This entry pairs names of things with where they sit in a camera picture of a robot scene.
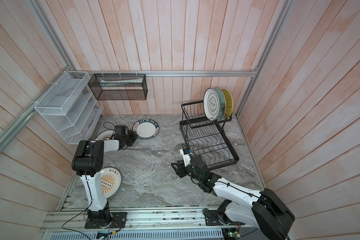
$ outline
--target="white plate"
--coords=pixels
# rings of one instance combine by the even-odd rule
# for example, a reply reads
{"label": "white plate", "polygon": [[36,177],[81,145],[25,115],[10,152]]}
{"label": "white plate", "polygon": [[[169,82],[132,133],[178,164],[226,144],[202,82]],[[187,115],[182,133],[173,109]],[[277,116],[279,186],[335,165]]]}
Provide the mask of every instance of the white plate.
{"label": "white plate", "polygon": [[220,103],[217,97],[216,91],[213,88],[209,88],[204,94],[204,112],[206,117],[215,121],[219,116]]}
{"label": "white plate", "polygon": [[121,186],[121,173],[114,167],[105,167],[100,171],[101,186],[106,199],[113,196]]}
{"label": "white plate", "polygon": [[132,129],[139,139],[151,139],[157,135],[159,127],[157,122],[152,119],[144,118],[137,121]]}
{"label": "white plate", "polygon": [[100,133],[97,135],[96,139],[97,139],[97,140],[109,140],[110,137],[111,137],[114,133],[115,133],[115,131],[113,131],[113,130],[105,130],[105,131],[103,131],[103,132],[100,132]]}

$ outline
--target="dish rack wire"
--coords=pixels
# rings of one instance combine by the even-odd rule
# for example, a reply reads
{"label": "dish rack wire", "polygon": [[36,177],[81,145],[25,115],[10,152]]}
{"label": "dish rack wire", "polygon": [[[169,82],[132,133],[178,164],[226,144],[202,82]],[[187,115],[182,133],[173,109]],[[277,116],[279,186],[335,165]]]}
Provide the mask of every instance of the dish rack wire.
{"label": "dish rack wire", "polygon": [[88,81],[87,72],[66,72],[35,106],[68,144],[88,139],[104,109],[91,92],[82,93]]}
{"label": "dish rack wire", "polygon": [[191,150],[192,155],[201,156],[209,170],[239,161],[239,156],[223,129],[225,123],[232,120],[232,115],[220,121],[211,121],[204,113],[203,101],[184,103],[182,109],[180,131],[187,150]]}

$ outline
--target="gray marble surface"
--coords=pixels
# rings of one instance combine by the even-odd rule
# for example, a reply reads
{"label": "gray marble surface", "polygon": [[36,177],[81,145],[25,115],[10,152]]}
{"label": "gray marble surface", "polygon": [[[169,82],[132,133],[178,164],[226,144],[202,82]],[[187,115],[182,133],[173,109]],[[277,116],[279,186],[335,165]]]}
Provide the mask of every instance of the gray marble surface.
{"label": "gray marble surface", "polygon": [[[222,198],[204,193],[189,177],[178,178],[170,166],[182,160],[179,153],[184,143],[179,130],[178,115],[116,115],[100,119],[98,132],[105,130],[103,122],[123,124],[130,129],[143,118],[155,120],[160,131],[149,140],[137,139],[132,147],[123,151],[106,152],[103,167],[116,167],[122,175],[119,191],[108,199],[110,207],[210,205],[218,206]],[[237,164],[213,170],[227,180],[247,188],[260,190],[253,160],[243,140],[236,119],[227,122],[225,133],[240,160]],[[87,198],[79,179],[69,194],[66,208],[85,208]]]}

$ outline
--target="wooden wall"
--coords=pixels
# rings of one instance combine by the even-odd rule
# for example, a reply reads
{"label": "wooden wall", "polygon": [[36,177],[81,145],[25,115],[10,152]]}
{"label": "wooden wall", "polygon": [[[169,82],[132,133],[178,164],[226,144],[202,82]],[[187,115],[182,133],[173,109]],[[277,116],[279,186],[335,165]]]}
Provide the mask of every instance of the wooden wall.
{"label": "wooden wall", "polygon": [[360,0],[295,3],[240,121],[296,239],[360,239]]}
{"label": "wooden wall", "polygon": [[[78,70],[250,70],[285,0],[40,2]],[[236,105],[249,80],[147,78],[146,101],[103,101],[104,112],[181,113],[211,86],[228,89]]]}
{"label": "wooden wall", "polygon": [[[0,133],[65,67],[27,1],[0,1]],[[4,150],[0,238],[34,238],[69,182],[74,151],[39,115]]]}

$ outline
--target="teal bowl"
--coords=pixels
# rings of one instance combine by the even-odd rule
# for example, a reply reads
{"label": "teal bowl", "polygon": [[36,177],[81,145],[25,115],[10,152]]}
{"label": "teal bowl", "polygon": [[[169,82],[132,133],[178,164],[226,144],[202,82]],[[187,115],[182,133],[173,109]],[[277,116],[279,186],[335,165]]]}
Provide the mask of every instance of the teal bowl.
{"label": "teal bowl", "polygon": [[220,121],[223,119],[224,115],[225,115],[225,111],[226,111],[226,101],[225,101],[225,96],[224,93],[221,89],[219,88],[213,88],[216,92],[217,98],[219,99],[219,104],[220,104],[220,110],[217,116],[217,121]]}

